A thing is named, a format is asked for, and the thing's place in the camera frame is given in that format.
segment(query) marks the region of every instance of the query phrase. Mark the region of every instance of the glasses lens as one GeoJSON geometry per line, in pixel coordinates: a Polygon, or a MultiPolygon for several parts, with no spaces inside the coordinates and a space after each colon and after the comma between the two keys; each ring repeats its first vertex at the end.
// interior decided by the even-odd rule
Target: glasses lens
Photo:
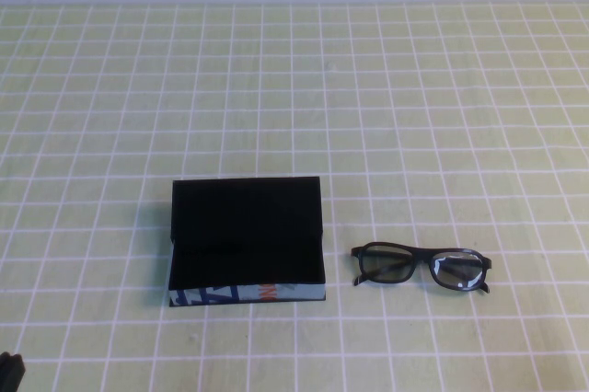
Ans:
{"type": "Polygon", "coordinates": [[[467,252],[443,252],[433,258],[433,273],[441,283],[456,288],[477,286],[482,277],[482,261],[467,252]]]}
{"type": "Polygon", "coordinates": [[[364,250],[362,266],[370,280],[398,282],[410,274],[413,256],[405,249],[375,245],[364,250]]]}

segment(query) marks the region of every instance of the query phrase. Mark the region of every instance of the black case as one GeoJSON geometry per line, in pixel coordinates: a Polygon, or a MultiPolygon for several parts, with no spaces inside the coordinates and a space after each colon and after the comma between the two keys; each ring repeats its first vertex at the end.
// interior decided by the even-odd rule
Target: black case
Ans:
{"type": "Polygon", "coordinates": [[[325,299],[319,178],[173,185],[171,306],[325,299]]]}

